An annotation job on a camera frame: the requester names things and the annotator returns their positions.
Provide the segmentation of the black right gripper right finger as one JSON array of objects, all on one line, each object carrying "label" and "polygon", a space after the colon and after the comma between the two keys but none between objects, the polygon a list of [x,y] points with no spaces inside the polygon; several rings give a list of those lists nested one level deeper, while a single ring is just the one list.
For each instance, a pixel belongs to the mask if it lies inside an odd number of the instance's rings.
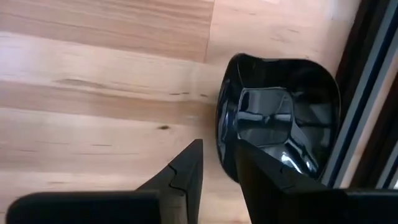
[{"label": "black right gripper right finger", "polygon": [[398,190],[330,189],[244,140],[235,161],[252,224],[398,224]]}]

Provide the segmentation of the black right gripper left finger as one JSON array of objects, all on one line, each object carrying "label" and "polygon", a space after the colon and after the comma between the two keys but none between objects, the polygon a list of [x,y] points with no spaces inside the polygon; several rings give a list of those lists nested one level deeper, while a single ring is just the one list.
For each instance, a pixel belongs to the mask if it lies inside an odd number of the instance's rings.
[{"label": "black right gripper left finger", "polygon": [[203,141],[192,141],[135,190],[37,192],[11,203],[6,224],[198,224]]}]

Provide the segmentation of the wavy square black plate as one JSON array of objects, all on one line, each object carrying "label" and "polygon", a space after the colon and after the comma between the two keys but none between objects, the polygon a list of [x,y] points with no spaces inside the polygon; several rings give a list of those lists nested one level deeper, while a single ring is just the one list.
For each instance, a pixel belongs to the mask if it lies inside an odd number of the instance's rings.
[{"label": "wavy square black plate", "polygon": [[231,179],[238,178],[234,143],[242,139],[319,180],[338,135],[340,111],[338,85],[320,64],[236,54],[228,63],[217,100],[220,164]]}]

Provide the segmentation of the black aluminium table frame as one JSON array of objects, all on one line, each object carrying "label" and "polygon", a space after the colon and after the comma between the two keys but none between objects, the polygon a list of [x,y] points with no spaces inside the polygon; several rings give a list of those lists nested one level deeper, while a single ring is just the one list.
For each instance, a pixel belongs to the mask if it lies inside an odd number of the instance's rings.
[{"label": "black aluminium table frame", "polygon": [[322,182],[398,188],[398,0],[361,0],[336,81],[340,130]]}]

